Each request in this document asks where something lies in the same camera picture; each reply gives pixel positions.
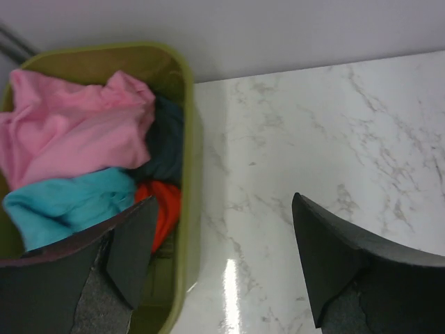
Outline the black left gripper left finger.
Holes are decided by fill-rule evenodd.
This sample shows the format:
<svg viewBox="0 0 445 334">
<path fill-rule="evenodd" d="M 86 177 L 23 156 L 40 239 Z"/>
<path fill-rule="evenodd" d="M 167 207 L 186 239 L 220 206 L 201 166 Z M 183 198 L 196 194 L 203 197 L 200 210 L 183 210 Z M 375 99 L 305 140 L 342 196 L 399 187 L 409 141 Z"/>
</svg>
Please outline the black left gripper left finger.
<svg viewBox="0 0 445 334">
<path fill-rule="evenodd" d="M 147 277 L 151 196 L 67 239 L 1 261 L 2 333 L 128 333 Z"/>
</svg>

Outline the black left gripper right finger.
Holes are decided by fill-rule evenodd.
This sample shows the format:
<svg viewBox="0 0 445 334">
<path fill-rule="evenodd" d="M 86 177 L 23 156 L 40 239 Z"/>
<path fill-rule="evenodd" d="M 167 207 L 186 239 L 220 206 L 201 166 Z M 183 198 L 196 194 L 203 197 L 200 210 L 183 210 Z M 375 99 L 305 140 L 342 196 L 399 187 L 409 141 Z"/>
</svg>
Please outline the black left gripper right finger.
<svg viewBox="0 0 445 334">
<path fill-rule="evenodd" d="M 299 193 L 292 214 L 316 328 L 444 332 L 444 257 L 369 232 Z"/>
</svg>

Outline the turquoise t shirt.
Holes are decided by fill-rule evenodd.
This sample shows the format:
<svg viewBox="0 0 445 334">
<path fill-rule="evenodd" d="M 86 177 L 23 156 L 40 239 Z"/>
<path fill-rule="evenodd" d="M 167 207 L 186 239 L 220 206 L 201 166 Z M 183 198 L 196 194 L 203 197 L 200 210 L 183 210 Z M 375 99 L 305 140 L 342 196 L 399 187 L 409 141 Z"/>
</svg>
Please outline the turquoise t shirt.
<svg viewBox="0 0 445 334">
<path fill-rule="evenodd" d="M 136 183 L 120 168 L 48 179 L 10 192 L 2 205 L 33 251 L 106 221 L 134 204 Z"/>
</svg>

